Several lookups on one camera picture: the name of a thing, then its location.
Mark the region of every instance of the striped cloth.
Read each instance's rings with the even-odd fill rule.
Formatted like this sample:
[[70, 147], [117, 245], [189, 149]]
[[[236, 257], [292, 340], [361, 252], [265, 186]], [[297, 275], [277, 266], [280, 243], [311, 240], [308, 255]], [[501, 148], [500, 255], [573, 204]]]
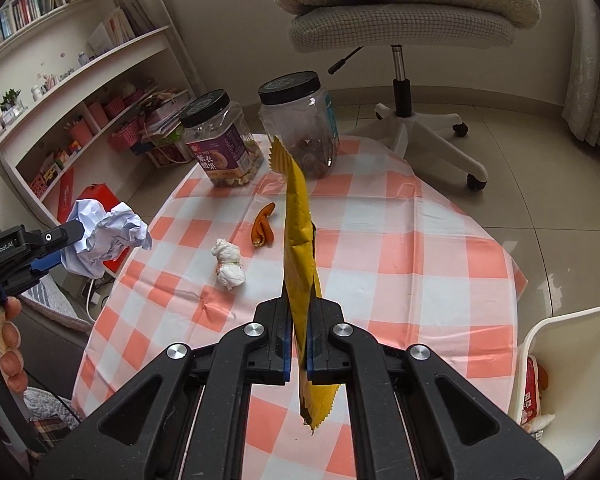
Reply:
[[[258, 142], [268, 151], [266, 137]], [[516, 296], [526, 285], [511, 257], [373, 140], [343, 137], [333, 173], [307, 187], [323, 296], [384, 344], [431, 346], [506, 410]], [[276, 239], [255, 249], [251, 225], [270, 202]], [[92, 413], [166, 346], [215, 343], [249, 322], [259, 302], [279, 296], [284, 218], [285, 183], [265, 164], [239, 188], [214, 188], [194, 168], [152, 222], [154, 248], [135, 250], [120, 273], [91, 333], [75, 407]], [[231, 291], [216, 283], [217, 238], [242, 250], [247, 280]], [[345, 389], [312, 436], [292, 377], [287, 386], [253, 388], [243, 478], [354, 477]]]

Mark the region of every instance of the white trash bin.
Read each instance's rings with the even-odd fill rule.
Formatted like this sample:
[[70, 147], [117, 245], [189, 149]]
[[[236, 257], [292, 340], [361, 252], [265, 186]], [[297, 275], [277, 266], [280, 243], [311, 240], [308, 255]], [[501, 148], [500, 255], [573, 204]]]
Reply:
[[600, 306], [550, 317], [535, 325], [518, 349], [509, 416], [520, 423], [525, 396], [526, 358], [531, 354], [546, 370], [549, 387], [541, 413], [555, 420], [542, 444], [568, 476], [600, 439]]

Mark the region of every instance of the clear plastic jar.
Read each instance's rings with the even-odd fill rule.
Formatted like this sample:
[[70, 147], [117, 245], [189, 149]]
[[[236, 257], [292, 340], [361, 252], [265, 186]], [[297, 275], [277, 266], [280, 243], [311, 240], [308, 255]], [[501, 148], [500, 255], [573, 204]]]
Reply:
[[331, 98], [315, 72], [295, 72], [262, 85], [259, 116], [270, 139], [279, 137], [307, 178], [331, 172], [340, 139]]
[[240, 105], [224, 90], [197, 98], [180, 113], [183, 140], [214, 186], [243, 186], [264, 156], [253, 139]]

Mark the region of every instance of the black jar lid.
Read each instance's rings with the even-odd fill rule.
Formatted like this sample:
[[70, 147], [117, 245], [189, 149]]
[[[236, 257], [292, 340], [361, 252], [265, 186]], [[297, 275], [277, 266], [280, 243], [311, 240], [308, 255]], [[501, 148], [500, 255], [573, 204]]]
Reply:
[[180, 122], [185, 128], [193, 128], [219, 114], [229, 105], [230, 99], [224, 90], [213, 90], [187, 105], [180, 112]]
[[264, 83], [258, 89], [258, 95], [264, 105], [281, 105], [307, 97], [319, 89], [317, 73], [295, 72]]

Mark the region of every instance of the jar label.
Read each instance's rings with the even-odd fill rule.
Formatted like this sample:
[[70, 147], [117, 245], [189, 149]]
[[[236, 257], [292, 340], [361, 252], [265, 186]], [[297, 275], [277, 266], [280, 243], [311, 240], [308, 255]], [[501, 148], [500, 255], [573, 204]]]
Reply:
[[331, 127], [331, 136], [333, 137], [333, 141], [337, 148], [340, 143], [340, 137], [338, 136], [336, 114], [333, 112], [333, 107], [331, 106], [331, 97], [329, 94], [327, 94], [327, 97], [324, 98], [324, 104], [327, 107], [327, 117], [329, 118], [329, 126]]
[[215, 139], [198, 140], [188, 146], [211, 178], [240, 178], [251, 167], [251, 155], [235, 124]]

